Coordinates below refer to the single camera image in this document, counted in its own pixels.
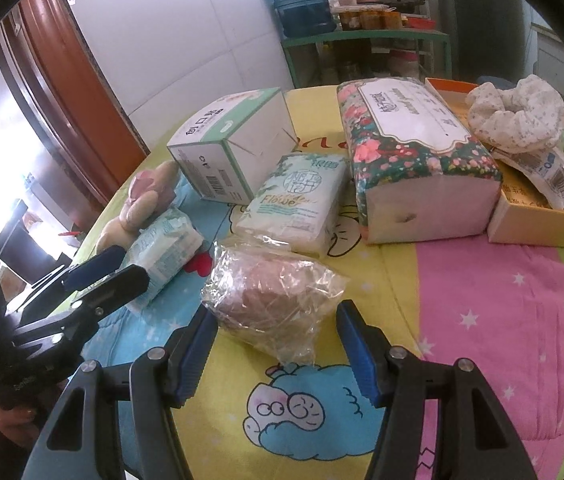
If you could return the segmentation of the person's left hand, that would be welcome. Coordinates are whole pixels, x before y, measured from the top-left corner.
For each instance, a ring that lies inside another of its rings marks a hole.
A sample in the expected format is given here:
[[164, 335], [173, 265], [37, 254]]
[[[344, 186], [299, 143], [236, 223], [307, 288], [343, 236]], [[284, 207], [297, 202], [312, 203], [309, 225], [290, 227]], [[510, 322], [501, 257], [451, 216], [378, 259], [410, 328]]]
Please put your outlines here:
[[68, 380], [12, 408], [0, 405], [0, 479], [20, 479], [30, 452]]

